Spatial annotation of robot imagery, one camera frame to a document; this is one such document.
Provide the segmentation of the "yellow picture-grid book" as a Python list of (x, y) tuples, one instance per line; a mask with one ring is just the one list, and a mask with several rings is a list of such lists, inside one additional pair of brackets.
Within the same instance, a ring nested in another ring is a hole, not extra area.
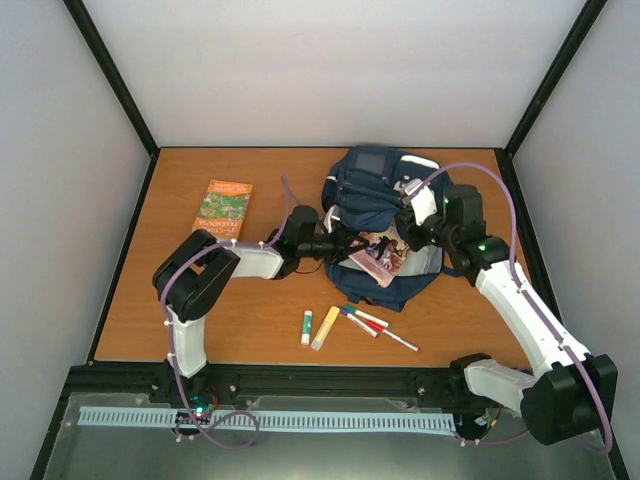
[(359, 250), (349, 259), (382, 288), (391, 284), (410, 251), (394, 222), (382, 232), (360, 232), (352, 247)]

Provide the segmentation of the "navy blue backpack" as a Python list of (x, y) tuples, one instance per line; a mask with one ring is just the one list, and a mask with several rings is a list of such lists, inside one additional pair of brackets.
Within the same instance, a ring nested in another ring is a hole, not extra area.
[[(356, 146), (334, 164), (321, 193), (325, 211), (340, 207), (340, 223), (349, 231), (385, 231), (402, 212), (404, 185), (413, 179), (423, 181), (440, 168), (429, 158), (383, 146)], [(419, 251), (410, 249), (407, 259), (391, 284), (380, 287), (349, 257), (327, 262), (329, 280), (353, 303), (361, 301), (400, 312), (406, 303), (427, 288), (438, 275), (454, 272), (444, 266), (444, 252), (435, 245)]]

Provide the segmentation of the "orange treehouse paperback book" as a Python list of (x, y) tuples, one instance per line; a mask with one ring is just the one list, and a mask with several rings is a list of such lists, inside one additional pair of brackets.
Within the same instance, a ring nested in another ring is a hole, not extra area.
[(192, 230), (203, 229), (218, 240), (238, 240), (252, 192), (251, 184), (211, 180)]

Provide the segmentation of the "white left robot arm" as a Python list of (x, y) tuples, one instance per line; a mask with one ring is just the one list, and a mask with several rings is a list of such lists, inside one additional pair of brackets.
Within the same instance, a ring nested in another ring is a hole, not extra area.
[(205, 320), (233, 278), (282, 279), (300, 260), (344, 260), (368, 245), (343, 226), (322, 224), (318, 212), (295, 207), (266, 241), (221, 240), (204, 229), (193, 231), (152, 276), (169, 329), (167, 359), (177, 373), (172, 388), (186, 402), (201, 400), (208, 378)]

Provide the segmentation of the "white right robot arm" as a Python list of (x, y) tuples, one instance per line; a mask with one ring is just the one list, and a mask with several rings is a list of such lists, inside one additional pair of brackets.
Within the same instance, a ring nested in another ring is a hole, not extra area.
[(438, 200), (419, 180), (404, 188), (397, 221), (412, 248), (441, 248), (498, 312), (523, 349), (531, 373), (483, 355), (462, 361), (467, 390), (489, 398), (522, 418), (528, 432), (551, 445), (601, 430), (601, 451), (610, 451), (610, 424), (617, 368), (594, 356), (560, 324), (524, 278), (514, 250), (486, 232), (482, 197), (471, 185), (453, 185)]

